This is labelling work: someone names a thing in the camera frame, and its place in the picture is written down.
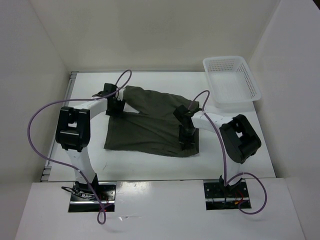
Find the olive green shorts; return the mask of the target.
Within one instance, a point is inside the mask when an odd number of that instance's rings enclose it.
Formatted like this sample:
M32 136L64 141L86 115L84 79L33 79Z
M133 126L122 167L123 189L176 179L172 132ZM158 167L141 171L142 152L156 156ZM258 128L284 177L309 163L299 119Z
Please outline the olive green shorts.
M199 153L199 132L194 134L194 144L183 149L179 143L181 123L174 116L177 107L188 107L191 100L137 86L127 86L123 99L136 111L109 118L104 149L177 158Z

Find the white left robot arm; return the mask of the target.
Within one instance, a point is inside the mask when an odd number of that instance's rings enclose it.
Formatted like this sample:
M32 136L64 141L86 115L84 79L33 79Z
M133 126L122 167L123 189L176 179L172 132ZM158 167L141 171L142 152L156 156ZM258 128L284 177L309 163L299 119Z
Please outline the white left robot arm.
M59 112L55 141L70 158L75 173L74 191L89 200L100 194L98 176L88 152L91 120L103 112L110 117L120 116L126 103L121 94L118 86L106 83L102 91L92 96L92 100L75 107L64 106Z

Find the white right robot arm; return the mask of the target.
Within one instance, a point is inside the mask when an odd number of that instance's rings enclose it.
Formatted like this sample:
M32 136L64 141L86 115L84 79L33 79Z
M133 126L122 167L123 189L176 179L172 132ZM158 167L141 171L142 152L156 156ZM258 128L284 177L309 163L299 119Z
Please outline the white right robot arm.
M206 113L199 107L189 110L184 105L177 107L173 115L180 122L178 139L183 150L196 145L195 134L199 129L216 134L223 160L219 191L225 197L232 196L242 180L241 166L262 146L247 117L243 114L229 117Z

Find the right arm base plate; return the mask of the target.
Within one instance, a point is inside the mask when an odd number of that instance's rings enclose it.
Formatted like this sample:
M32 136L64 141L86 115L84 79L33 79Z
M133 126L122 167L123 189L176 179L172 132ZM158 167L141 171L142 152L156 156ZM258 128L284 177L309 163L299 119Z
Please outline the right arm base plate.
M251 209L249 192L244 180L226 189L218 180L203 183L206 210Z

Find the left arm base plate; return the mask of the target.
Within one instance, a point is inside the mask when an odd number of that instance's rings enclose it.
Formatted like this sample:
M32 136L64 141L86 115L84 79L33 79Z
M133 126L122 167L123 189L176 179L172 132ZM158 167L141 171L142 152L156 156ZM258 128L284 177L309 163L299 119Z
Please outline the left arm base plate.
M99 202L92 193L76 192L76 186L62 187L67 192L70 192L69 213L98 213L101 209ZM97 188L97 195L102 204L105 205L105 212L115 211L116 199L116 184L103 183Z

